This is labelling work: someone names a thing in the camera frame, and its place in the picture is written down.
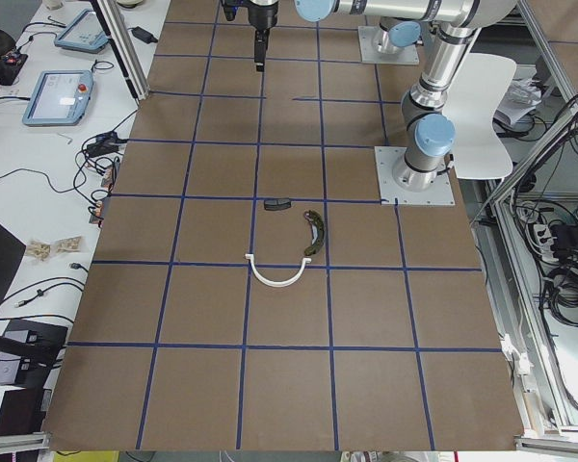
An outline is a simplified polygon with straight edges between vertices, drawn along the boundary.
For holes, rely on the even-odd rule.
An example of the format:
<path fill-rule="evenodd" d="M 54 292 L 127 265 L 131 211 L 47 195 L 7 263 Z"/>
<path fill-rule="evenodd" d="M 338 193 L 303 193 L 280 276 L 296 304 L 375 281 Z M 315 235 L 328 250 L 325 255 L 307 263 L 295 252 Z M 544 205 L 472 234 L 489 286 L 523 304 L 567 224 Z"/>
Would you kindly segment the white chair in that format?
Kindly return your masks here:
<path fill-rule="evenodd" d="M 455 125 L 452 148 L 459 179 L 503 179 L 512 160 L 492 119 L 510 86 L 516 63 L 506 57 L 470 53 L 448 89 L 442 113 Z"/>

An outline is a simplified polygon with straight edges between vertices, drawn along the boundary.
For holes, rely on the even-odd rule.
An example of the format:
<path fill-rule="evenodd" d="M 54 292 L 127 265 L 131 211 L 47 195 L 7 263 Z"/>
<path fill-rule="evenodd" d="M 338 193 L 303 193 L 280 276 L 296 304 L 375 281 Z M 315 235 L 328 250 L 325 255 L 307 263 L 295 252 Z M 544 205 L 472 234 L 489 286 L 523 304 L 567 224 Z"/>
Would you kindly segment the black brake pad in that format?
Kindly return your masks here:
<path fill-rule="evenodd" d="M 288 197 L 269 198 L 263 201 L 265 211 L 279 212 L 292 207 L 292 201 Z"/>

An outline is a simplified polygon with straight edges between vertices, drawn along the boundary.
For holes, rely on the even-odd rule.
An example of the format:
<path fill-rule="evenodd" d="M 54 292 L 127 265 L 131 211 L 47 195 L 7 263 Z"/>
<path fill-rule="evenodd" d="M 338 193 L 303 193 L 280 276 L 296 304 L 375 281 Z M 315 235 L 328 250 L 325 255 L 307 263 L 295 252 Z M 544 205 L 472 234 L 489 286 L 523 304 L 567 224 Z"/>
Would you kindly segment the teach pendant tablet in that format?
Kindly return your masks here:
<path fill-rule="evenodd" d="M 22 123 L 26 126 L 74 126 L 91 100 L 90 70 L 43 71 L 35 85 Z"/>
<path fill-rule="evenodd" d="M 108 44 L 94 10 L 82 10 L 54 39 L 54 45 L 72 51 L 99 53 Z"/>

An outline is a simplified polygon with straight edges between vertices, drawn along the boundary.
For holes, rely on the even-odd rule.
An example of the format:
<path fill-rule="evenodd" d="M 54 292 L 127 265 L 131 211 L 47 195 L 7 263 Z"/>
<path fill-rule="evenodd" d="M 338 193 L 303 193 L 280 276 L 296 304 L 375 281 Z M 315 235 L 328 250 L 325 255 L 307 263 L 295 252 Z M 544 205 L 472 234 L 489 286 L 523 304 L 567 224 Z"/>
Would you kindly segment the aluminium frame post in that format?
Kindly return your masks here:
<path fill-rule="evenodd" d="M 147 99 L 149 84 L 132 40 L 129 37 L 118 3 L 111 0 L 91 0 L 91 4 L 114 52 L 118 67 L 131 96 L 137 101 Z"/>

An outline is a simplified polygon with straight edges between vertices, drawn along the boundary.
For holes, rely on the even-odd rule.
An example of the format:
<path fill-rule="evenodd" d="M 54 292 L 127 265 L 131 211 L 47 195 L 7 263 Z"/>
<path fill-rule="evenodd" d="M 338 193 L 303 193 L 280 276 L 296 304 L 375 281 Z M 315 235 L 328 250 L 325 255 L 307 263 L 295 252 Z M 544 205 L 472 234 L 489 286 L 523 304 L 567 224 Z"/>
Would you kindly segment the near teach pendant tablet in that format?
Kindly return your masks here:
<path fill-rule="evenodd" d="M 90 70 L 43 71 L 35 85 L 22 123 L 26 126 L 74 126 L 91 100 Z"/>

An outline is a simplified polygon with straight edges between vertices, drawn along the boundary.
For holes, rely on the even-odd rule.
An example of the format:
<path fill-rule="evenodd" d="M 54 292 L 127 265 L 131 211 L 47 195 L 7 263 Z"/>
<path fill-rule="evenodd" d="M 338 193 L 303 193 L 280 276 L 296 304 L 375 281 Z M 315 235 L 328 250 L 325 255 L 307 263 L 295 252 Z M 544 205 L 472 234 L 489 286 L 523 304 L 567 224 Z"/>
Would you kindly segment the white curved plastic part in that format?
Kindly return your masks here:
<path fill-rule="evenodd" d="M 250 266 L 250 271 L 253 277 L 260 284 L 272 289 L 287 288 L 298 283 L 302 279 L 302 276 L 307 267 L 312 263 L 312 259 L 310 257 L 302 257 L 300 263 L 295 268 L 293 273 L 284 274 L 283 277 L 280 278 L 280 273 L 275 274 L 269 271 L 261 272 L 260 267 L 257 266 L 258 261 L 255 259 L 255 255 L 253 253 L 246 253 L 244 257 Z"/>

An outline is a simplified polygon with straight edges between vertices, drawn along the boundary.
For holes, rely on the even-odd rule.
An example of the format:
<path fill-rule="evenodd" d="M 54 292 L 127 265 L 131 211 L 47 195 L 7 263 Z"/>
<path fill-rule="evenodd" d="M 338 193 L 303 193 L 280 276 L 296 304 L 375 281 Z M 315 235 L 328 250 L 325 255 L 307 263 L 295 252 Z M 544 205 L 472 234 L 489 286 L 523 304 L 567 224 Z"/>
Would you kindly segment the olive brake shoe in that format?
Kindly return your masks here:
<path fill-rule="evenodd" d="M 311 244 L 303 251 L 305 257 L 311 257 L 319 253 L 324 247 L 326 240 L 326 224 L 322 216 L 314 210 L 307 210 L 303 214 L 304 219 L 311 228 Z"/>

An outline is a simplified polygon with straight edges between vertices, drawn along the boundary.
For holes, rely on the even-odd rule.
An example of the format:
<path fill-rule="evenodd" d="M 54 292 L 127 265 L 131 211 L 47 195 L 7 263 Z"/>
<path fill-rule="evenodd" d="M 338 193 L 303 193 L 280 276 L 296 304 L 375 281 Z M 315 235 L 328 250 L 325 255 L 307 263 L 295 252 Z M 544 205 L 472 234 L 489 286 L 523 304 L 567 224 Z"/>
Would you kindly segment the far teach pendant tablet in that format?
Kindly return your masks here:
<path fill-rule="evenodd" d="M 82 10 L 54 39 L 54 45 L 72 51 L 99 53 L 108 44 L 94 10 Z"/>

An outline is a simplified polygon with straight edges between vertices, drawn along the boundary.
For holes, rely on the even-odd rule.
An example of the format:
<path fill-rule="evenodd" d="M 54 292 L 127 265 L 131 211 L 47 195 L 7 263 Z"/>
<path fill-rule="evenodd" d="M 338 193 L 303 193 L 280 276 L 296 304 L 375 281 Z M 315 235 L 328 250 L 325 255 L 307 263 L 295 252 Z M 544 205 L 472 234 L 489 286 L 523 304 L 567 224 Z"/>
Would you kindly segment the black power adapter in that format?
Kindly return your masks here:
<path fill-rule="evenodd" d="M 131 33 L 136 39 L 146 44 L 156 43 L 158 41 L 158 38 L 140 26 L 133 27 L 131 29 Z"/>

